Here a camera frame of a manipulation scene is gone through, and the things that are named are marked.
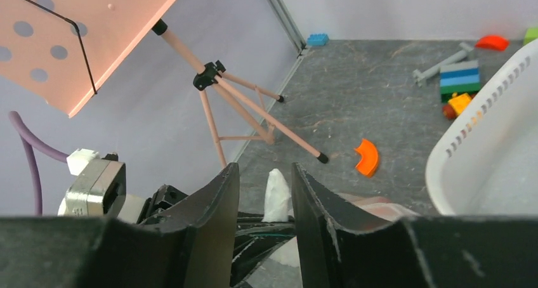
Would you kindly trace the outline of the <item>translucent plastic bag with fruits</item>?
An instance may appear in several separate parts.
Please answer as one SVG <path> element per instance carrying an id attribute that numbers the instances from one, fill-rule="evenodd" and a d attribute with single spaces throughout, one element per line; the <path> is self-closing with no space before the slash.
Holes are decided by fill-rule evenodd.
<path id="1" fill-rule="evenodd" d="M 431 287 L 410 226 L 417 214 L 384 197 L 332 193 L 302 167 L 289 187 L 270 171 L 265 222 L 286 220 L 294 199 L 296 236 L 271 258 L 301 268 L 304 287 Z"/>

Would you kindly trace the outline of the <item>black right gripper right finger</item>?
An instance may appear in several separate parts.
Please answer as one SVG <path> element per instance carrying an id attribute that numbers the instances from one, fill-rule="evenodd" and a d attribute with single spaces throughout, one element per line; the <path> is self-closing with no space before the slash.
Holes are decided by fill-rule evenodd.
<path id="1" fill-rule="evenodd" d="M 386 221 L 296 163 L 291 190 L 304 287 L 537 286 L 535 217 Z"/>

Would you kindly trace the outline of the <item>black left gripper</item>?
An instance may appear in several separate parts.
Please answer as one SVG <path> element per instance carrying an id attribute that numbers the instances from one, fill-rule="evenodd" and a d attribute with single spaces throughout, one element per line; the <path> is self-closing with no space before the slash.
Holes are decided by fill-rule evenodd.
<path id="1" fill-rule="evenodd" d="M 162 185 L 147 198 L 137 224 L 174 206 L 188 195 L 172 185 Z M 247 279 L 273 252 L 295 237 L 294 218 L 264 222 L 263 215 L 239 212 L 230 274 L 230 287 L 249 287 Z"/>

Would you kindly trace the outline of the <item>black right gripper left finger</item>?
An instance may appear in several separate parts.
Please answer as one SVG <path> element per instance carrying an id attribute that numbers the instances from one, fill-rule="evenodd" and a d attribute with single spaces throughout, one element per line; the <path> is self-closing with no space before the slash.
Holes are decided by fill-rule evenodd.
<path id="1" fill-rule="evenodd" d="M 2 287 L 228 287 L 239 166 L 139 225 L 114 217 L 1 219 Z"/>

